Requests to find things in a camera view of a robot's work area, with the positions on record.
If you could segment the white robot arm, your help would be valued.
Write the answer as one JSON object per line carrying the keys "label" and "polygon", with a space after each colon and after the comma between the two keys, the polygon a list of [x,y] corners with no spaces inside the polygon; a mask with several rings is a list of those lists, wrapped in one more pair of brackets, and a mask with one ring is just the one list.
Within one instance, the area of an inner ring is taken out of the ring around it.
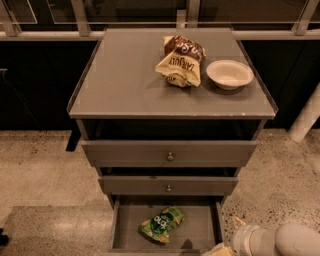
{"label": "white robot arm", "polygon": [[229,245],[219,243],[201,256],[320,256],[320,234],[297,223],[277,229],[242,224]]}

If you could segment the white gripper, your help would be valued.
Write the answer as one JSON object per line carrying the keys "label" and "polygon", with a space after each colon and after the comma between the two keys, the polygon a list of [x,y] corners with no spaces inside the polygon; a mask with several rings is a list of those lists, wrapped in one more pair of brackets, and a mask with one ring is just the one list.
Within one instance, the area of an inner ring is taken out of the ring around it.
{"label": "white gripper", "polygon": [[250,249],[250,238],[253,232],[259,229],[259,226],[246,224],[238,217],[234,217],[233,221],[235,230],[230,238],[232,249],[220,243],[201,256],[253,256]]}

